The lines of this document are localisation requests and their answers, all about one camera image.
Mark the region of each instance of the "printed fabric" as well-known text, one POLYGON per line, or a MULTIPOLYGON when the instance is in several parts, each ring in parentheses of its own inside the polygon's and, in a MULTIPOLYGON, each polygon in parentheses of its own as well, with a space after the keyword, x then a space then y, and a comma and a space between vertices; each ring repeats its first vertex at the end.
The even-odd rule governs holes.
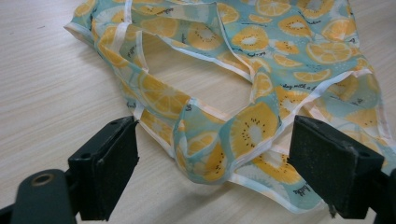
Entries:
POLYGON ((294 213, 318 207, 288 163, 297 114, 384 155, 384 173, 395 168, 380 88, 347 0, 88 0, 65 28, 113 68, 134 116, 193 182, 231 181, 294 213), (248 106, 230 116, 150 74, 143 34, 245 78, 248 106))

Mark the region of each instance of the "wood grain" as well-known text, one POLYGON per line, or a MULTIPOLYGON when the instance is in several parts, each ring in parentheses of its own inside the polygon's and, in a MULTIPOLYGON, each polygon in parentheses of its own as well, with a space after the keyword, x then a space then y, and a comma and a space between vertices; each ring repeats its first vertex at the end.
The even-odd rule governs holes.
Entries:
MULTIPOLYGON (((25 177, 67 169, 67 158, 106 123, 130 115, 111 69, 63 28, 79 3, 0 3, 0 207, 14 202, 25 177)), ((350 3, 395 131, 396 2, 350 3)), ((145 52, 152 74, 210 105, 236 114, 248 103, 249 84, 232 72, 169 50, 153 37, 145 38, 145 52), (223 91, 214 94, 211 87, 219 84, 223 91)), ((331 219, 326 209, 295 215, 232 183, 197 185, 141 127, 137 139, 141 161, 109 223, 372 223, 375 217, 331 219)))

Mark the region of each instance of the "cloth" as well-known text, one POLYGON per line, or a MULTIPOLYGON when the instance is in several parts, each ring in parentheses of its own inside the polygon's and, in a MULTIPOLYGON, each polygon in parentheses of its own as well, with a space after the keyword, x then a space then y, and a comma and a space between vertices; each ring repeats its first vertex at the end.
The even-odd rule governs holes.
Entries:
POLYGON ((297 114, 384 155, 386 174, 395 168, 347 0, 88 0, 65 28, 113 68, 134 116, 193 182, 232 181, 294 213, 317 207, 322 200, 288 163, 297 114), (143 33, 251 82, 249 105, 230 116, 151 75, 143 33))

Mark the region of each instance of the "kiwi print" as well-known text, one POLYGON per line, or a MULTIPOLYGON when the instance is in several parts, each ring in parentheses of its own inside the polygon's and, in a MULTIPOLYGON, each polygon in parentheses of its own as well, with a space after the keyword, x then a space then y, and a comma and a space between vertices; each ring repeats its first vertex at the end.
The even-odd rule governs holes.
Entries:
POLYGON ((319 18, 328 13, 334 5, 333 0, 299 0, 297 7, 309 19, 319 18))
POLYGON ((231 147, 233 155, 238 158, 247 154, 274 135, 278 119, 272 109, 259 102, 243 110, 235 117, 231 127, 231 147))
POLYGON ((288 35, 311 36, 311 29, 309 29, 308 23, 300 15, 287 17, 277 25, 285 34, 288 35))
POLYGON ((288 156, 285 154, 268 150, 253 159, 252 162, 263 172, 281 183, 294 184, 301 180, 294 167, 288 163, 288 156))
POLYGON ((223 43, 221 36, 215 34, 209 27, 200 22, 193 22, 187 34, 189 43, 201 50, 216 49, 223 43))
POLYGON ((217 142, 206 158, 194 164, 193 171, 206 181, 216 181, 224 176, 226 166, 227 158, 221 143, 217 142))
POLYGON ((277 100, 279 101, 279 116, 283 119, 301 103, 308 93, 303 91, 285 91, 283 87, 275 88, 277 100))
POLYGON ((246 51, 258 51, 267 47, 269 40, 264 29, 257 25, 250 25, 237 33, 231 42, 246 51))

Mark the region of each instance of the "yellow citrus print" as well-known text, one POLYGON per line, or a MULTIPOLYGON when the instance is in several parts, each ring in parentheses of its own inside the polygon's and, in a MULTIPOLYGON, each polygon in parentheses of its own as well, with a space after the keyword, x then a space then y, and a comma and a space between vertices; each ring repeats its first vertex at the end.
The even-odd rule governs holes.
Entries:
POLYGON ((128 64, 128 61, 122 58, 118 52, 109 48, 114 41, 116 31, 117 26, 108 26, 99 40, 98 48, 111 64, 116 67, 124 67, 128 64))
POLYGON ((231 42, 243 50, 257 51, 264 49, 269 40, 267 33, 260 26, 250 25, 236 34, 231 42))
POLYGON ((342 101, 347 101, 358 90, 359 81, 354 76, 349 76, 344 80, 332 84, 328 91, 338 96, 342 101))
POLYGON ((328 78, 332 70, 326 69, 320 72, 294 72, 294 77, 303 82, 318 82, 328 78))
POLYGON ((352 19, 329 21, 323 28, 322 35, 331 41, 344 41, 356 33, 356 24, 352 19))
POLYGON ((96 0, 88 0, 86 3, 79 5, 74 13, 75 17, 82 17, 87 15, 95 6, 96 0))
POLYGON ((206 181, 216 181, 225 174, 227 158, 221 143, 217 142, 211 153, 203 162, 194 164, 194 173, 201 175, 206 181))
POLYGON ((154 35, 172 37, 177 30, 178 21, 173 18, 156 17, 151 20, 142 21, 142 28, 154 35))
POLYGON ((316 19, 327 14, 332 9, 333 4, 333 0, 299 0, 297 7, 302 10, 305 17, 316 19))
POLYGON ((206 113, 205 111, 202 111, 202 114, 209 119, 211 122, 216 123, 216 124, 223 124, 225 121, 223 119, 219 119, 209 113, 206 113))
POLYGON ((218 136, 215 132, 200 133, 187 142, 188 151, 187 155, 191 156, 203 148, 212 144, 218 136))
POLYGON ((111 18, 111 21, 114 23, 124 22, 124 10, 117 12, 113 18, 111 18))
POLYGON ((323 64, 344 62, 352 56, 352 50, 346 43, 308 43, 306 52, 311 59, 323 64))
POLYGON ((285 184, 294 184, 300 181, 301 177, 288 163, 288 158, 285 154, 268 150, 252 162, 273 179, 285 184))
POLYGON ((223 43, 221 36, 213 33, 209 27, 200 22, 190 25, 187 40, 190 45, 201 50, 216 49, 223 43))
POLYGON ((275 47, 286 54, 298 54, 300 52, 297 46, 290 41, 276 41, 275 47))
POLYGON ((178 118, 190 97, 181 91, 163 84, 152 75, 139 75, 139 90, 147 104, 169 119, 178 118))
POLYGON ((239 54, 239 57, 242 60, 244 60, 245 63, 250 65, 250 67, 254 71, 254 74, 256 74, 261 67, 263 67, 267 73, 271 73, 272 72, 270 64, 268 62, 266 62, 263 58, 260 58, 260 57, 249 58, 249 57, 247 57, 246 55, 243 55, 243 54, 239 54))
POLYGON ((245 71, 248 73, 248 68, 246 65, 244 65, 241 61, 239 61, 232 52, 230 51, 225 51, 224 53, 220 54, 218 56, 218 59, 224 63, 227 63, 239 70, 245 71))
POLYGON ((218 9, 219 9, 219 14, 221 17, 221 21, 224 24, 237 21, 239 19, 239 13, 238 11, 235 10, 235 8, 224 4, 224 3, 218 3, 218 9))
POLYGON ((279 116, 283 119, 287 117, 308 93, 303 91, 285 91, 283 87, 275 87, 277 100, 279 101, 279 116))
POLYGON ((174 47, 176 47, 176 48, 180 48, 180 49, 184 49, 184 48, 187 48, 187 47, 188 47, 188 45, 186 45, 186 44, 184 44, 184 43, 182 43, 182 42, 180 42, 180 41, 176 41, 176 40, 173 40, 173 41, 171 42, 171 45, 174 46, 174 47))
POLYGON ((277 25, 288 35, 311 36, 311 29, 309 29, 308 23, 300 15, 290 16, 280 21, 277 25))
POLYGON ((271 108, 259 102, 236 115, 231 127, 231 148, 238 158, 274 136, 278 120, 271 108))
POLYGON ((291 8, 289 0, 258 0, 256 11, 263 16, 280 16, 291 8))
POLYGON ((272 19, 270 19, 270 18, 261 17, 261 16, 257 16, 257 15, 254 15, 254 14, 248 15, 248 18, 251 21, 254 21, 254 22, 257 22, 257 23, 267 23, 267 22, 272 21, 272 19))
POLYGON ((363 129, 374 128, 378 124, 376 111, 373 108, 352 112, 346 116, 346 120, 359 124, 363 129))
POLYGON ((253 100, 266 96, 273 91, 271 79, 263 72, 259 72, 254 77, 253 82, 253 100))
POLYGON ((284 67, 298 67, 303 65, 302 63, 296 62, 292 59, 287 58, 283 54, 274 54, 274 60, 277 64, 282 65, 284 67))
POLYGON ((140 120, 145 123, 154 133, 158 134, 167 144, 171 145, 172 128, 146 109, 142 113, 140 120))
POLYGON ((156 7, 156 6, 151 6, 151 5, 145 5, 139 8, 140 12, 143 12, 148 15, 156 15, 161 12, 164 12, 166 10, 166 7, 156 7))

